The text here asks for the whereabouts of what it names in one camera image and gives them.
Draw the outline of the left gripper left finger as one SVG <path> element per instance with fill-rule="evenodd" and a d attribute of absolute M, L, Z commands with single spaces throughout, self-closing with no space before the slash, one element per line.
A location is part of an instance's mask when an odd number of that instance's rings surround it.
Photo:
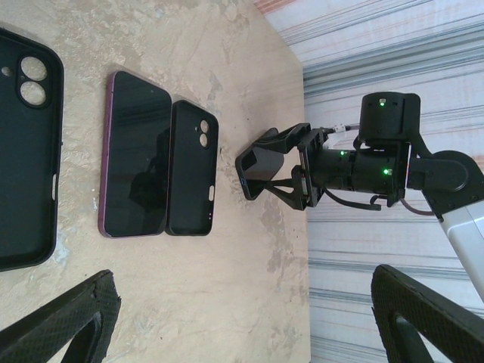
<path fill-rule="evenodd" d="M 113 272 L 102 270 L 1 331 L 2 362 L 101 362 L 119 316 Z"/>

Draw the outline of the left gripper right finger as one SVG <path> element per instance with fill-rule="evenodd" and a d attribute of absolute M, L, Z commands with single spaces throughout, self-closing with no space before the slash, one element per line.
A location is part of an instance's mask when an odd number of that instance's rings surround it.
<path fill-rule="evenodd" d="M 421 337 L 452 362 L 483 361 L 483 320 L 396 268 L 376 267 L 371 298 L 389 362 L 431 362 Z"/>

